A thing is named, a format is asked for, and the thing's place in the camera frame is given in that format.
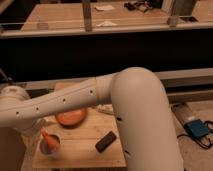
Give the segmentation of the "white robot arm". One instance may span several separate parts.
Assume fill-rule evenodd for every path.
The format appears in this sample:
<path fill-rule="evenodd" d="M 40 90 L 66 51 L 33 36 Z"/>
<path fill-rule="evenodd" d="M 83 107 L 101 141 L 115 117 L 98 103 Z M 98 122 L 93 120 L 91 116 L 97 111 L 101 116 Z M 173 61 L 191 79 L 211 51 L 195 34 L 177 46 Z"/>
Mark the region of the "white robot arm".
<path fill-rule="evenodd" d="M 36 98 L 7 86 L 0 93 L 0 127 L 27 132 L 43 117 L 106 103 L 114 109 L 127 171 L 184 171 L 165 88 L 155 73 L 141 67 Z"/>

